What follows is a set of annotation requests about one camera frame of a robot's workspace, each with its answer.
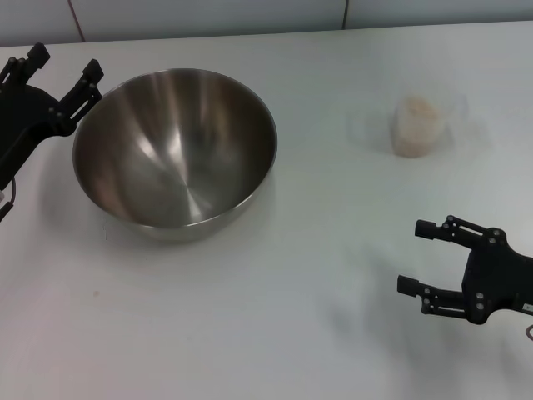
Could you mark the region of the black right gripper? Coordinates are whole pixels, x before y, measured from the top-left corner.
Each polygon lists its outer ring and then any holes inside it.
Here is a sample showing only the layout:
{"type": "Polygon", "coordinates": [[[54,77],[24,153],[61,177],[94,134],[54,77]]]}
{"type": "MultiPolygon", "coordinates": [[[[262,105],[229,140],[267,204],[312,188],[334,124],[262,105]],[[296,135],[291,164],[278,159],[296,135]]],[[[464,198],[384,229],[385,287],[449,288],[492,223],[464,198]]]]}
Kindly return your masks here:
{"type": "Polygon", "coordinates": [[[513,250],[503,230],[449,215],[441,225],[417,220],[415,236],[471,250],[462,291],[439,289],[403,275],[397,277],[397,291],[420,297],[423,314],[465,319],[477,325],[486,323],[492,313],[500,310],[532,314],[532,258],[513,250]]]}

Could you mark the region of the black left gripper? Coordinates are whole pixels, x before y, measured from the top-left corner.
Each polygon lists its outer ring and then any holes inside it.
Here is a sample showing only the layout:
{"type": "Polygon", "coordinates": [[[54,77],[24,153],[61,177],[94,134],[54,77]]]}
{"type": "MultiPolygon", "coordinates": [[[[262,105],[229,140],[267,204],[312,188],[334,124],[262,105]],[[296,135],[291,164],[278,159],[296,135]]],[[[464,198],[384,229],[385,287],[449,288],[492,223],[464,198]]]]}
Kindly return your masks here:
{"type": "Polygon", "coordinates": [[[1,71],[1,186],[14,178],[37,146],[48,138],[67,137],[102,99],[97,85],[103,71],[92,59],[75,86],[60,100],[42,89],[23,86],[42,69],[50,54],[37,42],[27,57],[10,57],[1,71]]]}

